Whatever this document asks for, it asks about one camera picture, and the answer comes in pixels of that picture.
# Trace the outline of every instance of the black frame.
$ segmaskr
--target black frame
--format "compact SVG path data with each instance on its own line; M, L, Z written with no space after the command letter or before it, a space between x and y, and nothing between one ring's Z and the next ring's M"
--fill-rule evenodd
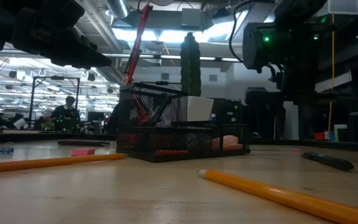
M31 101L30 101L30 114L29 114L29 129L31 127L31 117L32 117L32 108L33 108L33 105L34 105L34 91L35 91L35 88L37 88L39 86L36 85L35 81L37 79L46 79L46 78L49 78L51 80L53 80L54 78L56 80L64 80L64 79L69 79L69 80L77 80L77 91L76 91L76 97L75 97L75 109L77 110L77 106L78 106L78 95L80 94L80 78L70 78L70 77L54 77L54 76L51 76L51 77L33 77L33 80L32 80L32 89L31 89Z

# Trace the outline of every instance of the ceiling pipe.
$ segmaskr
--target ceiling pipe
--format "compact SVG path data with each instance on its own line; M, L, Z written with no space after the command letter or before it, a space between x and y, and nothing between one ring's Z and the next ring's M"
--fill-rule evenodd
M105 0L111 15L116 19L123 19L129 15L127 0Z
M92 5L89 0L78 0L78 2L84 8L85 16L99 32L104 41L106 41L115 52L122 52L122 47L119 41L112 30L105 24L105 21L100 17L94 5Z

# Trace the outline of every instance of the pencil eraser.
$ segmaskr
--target pencil eraser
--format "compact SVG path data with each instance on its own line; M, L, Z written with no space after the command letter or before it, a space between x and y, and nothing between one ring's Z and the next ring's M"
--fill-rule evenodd
M71 154L71 156L89 156L94 155L96 149L79 149L74 150Z

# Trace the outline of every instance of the pencil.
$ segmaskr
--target pencil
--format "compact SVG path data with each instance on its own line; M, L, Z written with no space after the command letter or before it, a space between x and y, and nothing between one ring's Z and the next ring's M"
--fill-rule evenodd
M341 205L310 195L281 189L215 170L199 170L208 180L286 205L337 223L358 223L358 208Z
M94 155L94 156L76 156L65 158L52 158L52 159L33 159L24 161L11 161L0 162L0 172L21 170L21 169L33 169L40 167L62 166L69 164L77 164L83 162L97 162L97 161L111 161L117 159L123 159L126 154L108 154L108 155Z

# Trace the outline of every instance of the desk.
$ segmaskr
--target desk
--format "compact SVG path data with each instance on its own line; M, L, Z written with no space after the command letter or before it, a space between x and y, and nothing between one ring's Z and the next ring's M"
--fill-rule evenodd
M56 141L15 145L12 158L70 156ZM0 173L0 223L329 223L200 177L229 174L358 207L358 152L251 146L249 155L153 164L127 158ZM96 153L113 152L99 148ZM340 157L347 173L301 158L303 151Z

